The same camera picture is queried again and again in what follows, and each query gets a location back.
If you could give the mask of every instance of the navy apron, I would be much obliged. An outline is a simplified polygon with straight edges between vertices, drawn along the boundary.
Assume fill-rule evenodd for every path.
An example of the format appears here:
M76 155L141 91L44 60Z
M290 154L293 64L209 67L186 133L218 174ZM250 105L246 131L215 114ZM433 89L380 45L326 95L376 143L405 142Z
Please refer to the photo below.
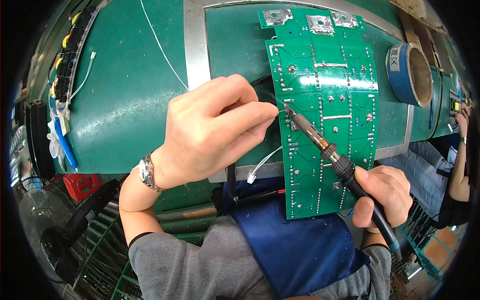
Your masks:
M277 177L254 184L238 181L236 191L241 199L284 187L283 177ZM222 200L224 213L239 226L278 299L308 295L370 263L337 214L287 221L284 194L236 206L227 183Z

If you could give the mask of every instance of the green circuit board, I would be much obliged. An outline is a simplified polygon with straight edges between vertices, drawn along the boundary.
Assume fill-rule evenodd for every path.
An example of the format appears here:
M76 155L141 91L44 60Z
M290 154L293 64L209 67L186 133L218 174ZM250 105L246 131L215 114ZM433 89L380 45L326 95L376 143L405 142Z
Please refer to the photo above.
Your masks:
M318 9L258 12L275 86L285 172L287 219L324 215L356 202L320 158L320 150L286 113L303 114L355 165L373 166L378 85L371 45L360 16Z

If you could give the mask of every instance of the yellow component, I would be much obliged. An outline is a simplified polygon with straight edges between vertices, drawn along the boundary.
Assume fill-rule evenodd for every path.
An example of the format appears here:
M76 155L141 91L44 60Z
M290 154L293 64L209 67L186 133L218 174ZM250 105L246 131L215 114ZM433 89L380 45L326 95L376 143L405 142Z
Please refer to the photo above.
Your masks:
M78 14L76 14L73 18L72 18L72 25L75 25L75 21L77 21L78 19L78 16L82 14L82 12L79 12Z
M55 94L55 90L53 89L53 86L50 89L50 94L52 95L52 98L54 98L54 99L57 97L57 95Z
M63 57L60 57L58 60L57 60L57 63L55 64L55 69L57 70L60 66L60 63L61 61L63 60Z
M68 40L70 39L70 35L67 35L66 37L63 38L63 41L61 43L61 45L66 48L67 47L67 43L68 43Z

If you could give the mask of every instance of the tape roll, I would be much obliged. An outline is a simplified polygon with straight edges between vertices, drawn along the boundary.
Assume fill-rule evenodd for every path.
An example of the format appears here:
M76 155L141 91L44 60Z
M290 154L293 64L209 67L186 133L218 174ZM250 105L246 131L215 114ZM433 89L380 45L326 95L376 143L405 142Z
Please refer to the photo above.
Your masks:
M420 46L404 43L392 46L385 60L393 93L403 103L428 107L433 95L430 65Z

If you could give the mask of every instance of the forearm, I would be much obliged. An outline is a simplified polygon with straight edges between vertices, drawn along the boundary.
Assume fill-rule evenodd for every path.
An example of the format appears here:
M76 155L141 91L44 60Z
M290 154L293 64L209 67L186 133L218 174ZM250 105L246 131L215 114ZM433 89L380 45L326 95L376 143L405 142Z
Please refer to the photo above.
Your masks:
M367 229L364 229L360 249L363 249L373 244L382 244L387 246L387 243L385 242L385 239L383 238L381 233L371 233Z
M127 245L140 233L163 232L160 223L156 219L155 209L153 207L136 212L124 211L121 208L119 211Z
M126 212L143 211L153 206L160 193L148 188L138 175L135 167L122 184L119 196L119 207Z
M465 162L467 160L467 146L460 142L458 152L453 166L452 179L450 185L459 185L465 174Z
M454 200L462 202L467 202L470 196L468 177L464 176L466 159L467 146L465 146L464 143L460 143L458 146L458 153L456 155L448 193Z

